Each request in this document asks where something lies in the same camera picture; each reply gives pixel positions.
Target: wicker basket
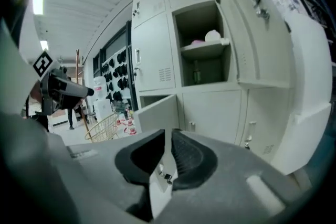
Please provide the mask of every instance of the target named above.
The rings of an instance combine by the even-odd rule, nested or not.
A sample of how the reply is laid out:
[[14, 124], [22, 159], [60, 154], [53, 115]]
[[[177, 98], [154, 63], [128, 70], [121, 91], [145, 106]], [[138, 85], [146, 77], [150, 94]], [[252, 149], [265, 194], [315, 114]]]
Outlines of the wicker basket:
[[113, 139], [117, 134], [117, 119], [118, 114], [114, 113], [103, 119], [101, 122], [98, 122], [87, 132], [85, 139], [91, 140], [93, 143]]

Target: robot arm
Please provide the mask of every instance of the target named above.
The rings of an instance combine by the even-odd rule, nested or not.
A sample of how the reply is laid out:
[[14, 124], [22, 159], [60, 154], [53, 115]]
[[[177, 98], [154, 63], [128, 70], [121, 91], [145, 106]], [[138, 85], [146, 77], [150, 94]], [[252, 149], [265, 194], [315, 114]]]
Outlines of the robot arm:
[[52, 115], [58, 109], [73, 109], [83, 98], [92, 96], [94, 90], [68, 80], [67, 68], [53, 61], [43, 51], [33, 65], [41, 77], [41, 115]]

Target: white wall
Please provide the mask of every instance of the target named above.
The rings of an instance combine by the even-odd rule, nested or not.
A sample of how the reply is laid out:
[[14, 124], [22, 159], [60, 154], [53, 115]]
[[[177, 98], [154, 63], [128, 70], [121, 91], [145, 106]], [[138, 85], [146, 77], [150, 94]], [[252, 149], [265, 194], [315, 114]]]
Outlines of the white wall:
[[[132, 3], [126, 6], [107, 26], [101, 36], [97, 39], [94, 47], [88, 54], [84, 63], [84, 80], [86, 87], [93, 88], [93, 58], [99, 53], [99, 50], [123, 27], [128, 20], [132, 19]], [[95, 96], [87, 97], [88, 106], [92, 111]]]
[[31, 3], [27, 6], [22, 22], [19, 52], [26, 61], [35, 61], [42, 52], [42, 47], [35, 29]]

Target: black pants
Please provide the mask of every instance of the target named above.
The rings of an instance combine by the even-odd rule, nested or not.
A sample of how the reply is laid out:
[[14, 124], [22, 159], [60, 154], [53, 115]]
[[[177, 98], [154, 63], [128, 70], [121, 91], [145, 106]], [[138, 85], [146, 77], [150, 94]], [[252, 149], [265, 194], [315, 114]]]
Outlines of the black pants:
[[68, 109], [68, 120], [70, 127], [72, 127], [72, 109]]
[[[82, 115], [82, 108], [79, 106], [77, 109], [75, 109], [75, 112], [79, 113], [79, 115]], [[84, 116], [85, 116], [86, 122], [88, 122], [88, 116], [85, 114]], [[68, 120], [69, 120], [69, 124], [71, 127], [72, 126], [72, 109], [68, 109]]]

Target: gray surface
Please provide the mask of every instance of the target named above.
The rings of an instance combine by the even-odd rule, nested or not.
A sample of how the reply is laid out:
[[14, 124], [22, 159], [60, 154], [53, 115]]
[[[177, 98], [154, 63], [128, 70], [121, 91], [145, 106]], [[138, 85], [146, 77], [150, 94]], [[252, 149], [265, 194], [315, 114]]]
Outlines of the gray surface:
[[[0, 116], [3, 120], [0, 149], [8, 171], [24, 190], [22, 193], [34, 200], [54, 222], [143, 223], [97, 191], [84, 169], [71, 159], [59, 135], [48, 134], [37, 122], [24, 120], [19, 115], [0, 113]], [[149, 134], [122, 140], [126, 145], [127, 140], [133, 143]], [[110, 188], [117, 190], [119, 183], [113, 184], [117, 185]]]
[[127, 210], [130, 206], [138, 203], [144, 187], [128, 183], [117, 169], [114, 158], [122, 148], [148, 137], [154, 132], [144, 132], [122, 139], [75, 145], [68, 148], [73, 154], [84, 151], [91, 151], [87, 154], [94, 154], [78, 160], [86, 179], [103, 197], [120, 209]]
[[197, 189], [175, 191], [155, 223], [260, 223], [269, 218], [246, 178], [259, 175], [284, 202], [301, 196], [285, 176], [244, 148], [190, 132], [191, 139], [211, 148], [218, 158], [214, 174]]

